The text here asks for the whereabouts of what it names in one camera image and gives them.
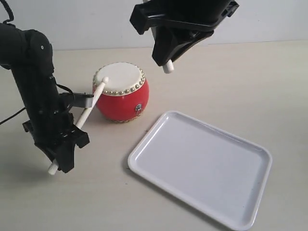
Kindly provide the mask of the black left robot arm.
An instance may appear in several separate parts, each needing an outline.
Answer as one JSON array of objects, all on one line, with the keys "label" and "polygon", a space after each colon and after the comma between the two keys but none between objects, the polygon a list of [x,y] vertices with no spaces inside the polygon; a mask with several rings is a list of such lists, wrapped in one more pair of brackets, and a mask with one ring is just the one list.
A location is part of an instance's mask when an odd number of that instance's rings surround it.
[{"label": "black left robot arm", "polygon": [[0,25],[0,65],[11,70],[29,120],[23,123],[38,147],[56,161],[58,170],[68,173],[75,166],[75,147],[90,139],[74,125],[76,95],[56,82],[53,49],[47,37],[34,29],[20,30]]}]

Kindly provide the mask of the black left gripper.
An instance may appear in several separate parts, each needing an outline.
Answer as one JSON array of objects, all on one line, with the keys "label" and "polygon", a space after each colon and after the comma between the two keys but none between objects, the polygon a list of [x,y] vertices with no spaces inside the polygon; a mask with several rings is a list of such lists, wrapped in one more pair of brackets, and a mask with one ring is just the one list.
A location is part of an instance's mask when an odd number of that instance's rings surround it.
[{"label": "black left gripper", "polygon": [[30,132],[34,144],[53,159],[50,174],[58,170],[71,171],[75,146],[83,148],[90,142],[88,134],[74,125],[70,107],[66,107],[60,96],[44,96],[26,103],[29,120],[23,123],[24,130]]}]

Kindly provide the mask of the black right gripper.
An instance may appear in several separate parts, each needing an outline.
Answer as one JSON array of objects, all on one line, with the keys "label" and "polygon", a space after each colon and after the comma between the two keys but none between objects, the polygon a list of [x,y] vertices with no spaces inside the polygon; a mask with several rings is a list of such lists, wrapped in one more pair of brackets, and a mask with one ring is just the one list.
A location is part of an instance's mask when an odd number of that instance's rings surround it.
[{"label": "black right gripper", "polygon": [[[164,66],[211,37],[238,8],[235,0],[149,0],[134,6],[129,21],[140,35],[157,27],[152,58]],[[190,30],[182,40],[180,29]]]}]

